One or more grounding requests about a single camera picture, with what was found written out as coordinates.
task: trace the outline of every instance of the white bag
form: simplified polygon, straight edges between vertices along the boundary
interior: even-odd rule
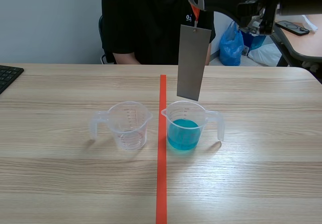
[[[249,52],[248,57],[253,61],[267,66],[277,66],[282,54],[275,44],[266,44]]]

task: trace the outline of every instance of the desk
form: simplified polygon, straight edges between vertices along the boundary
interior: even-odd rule
[[[15,64],[0,95],[1,223],[155,223],[159,75],[177,66]],[[94,111],[139,101],[153,113],[143,149],[127,152]],[[200,104],[226,121],[197,148],[168,147],[169,224],[320,224],[322,87],[300,68],[205,69]]]
[[[308,15],[308,19],[318,26],[315,34],[297,36],[274,26],[272,40],[282,53],[277,66],[301,67],[303,61],[322,62],[322,15]]]

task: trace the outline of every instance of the blue liquid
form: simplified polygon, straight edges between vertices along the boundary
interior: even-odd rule
[[[198,125],[191,120],[178,119],[175,123],[181,127],[198,127]],[[168,129],[168,141],[169,143],[178,150],[190,150],[194,148],[200,138],[200,129],[184,129],[177,127],[173,124]]]

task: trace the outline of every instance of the measuring cup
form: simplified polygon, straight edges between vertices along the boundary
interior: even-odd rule
[[[97,138],[97,124],[105,123],[114,134],[116,144],[125,150],[138,150],[146,142],[147,123],[152,113],[138,102],[122,102],[108,112],[96,112],[90,123],[92,138]]]
[[[197,103],[180,101],[170,104],[161,114],[167,118],[167,138],[178,150],[190,150],[199,141],[208,121],[216,121],[217,137],[224,140],[225,125],[219,112],[206,111]]]

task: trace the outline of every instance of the blue plastic bag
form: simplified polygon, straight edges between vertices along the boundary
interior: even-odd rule
[[[219,59],[223,65],[240,65],[240,58],[244,48],[244,40],[241,31],[237,30],[237,24],[235,22],[232,22],[223,34],[219,47]]]

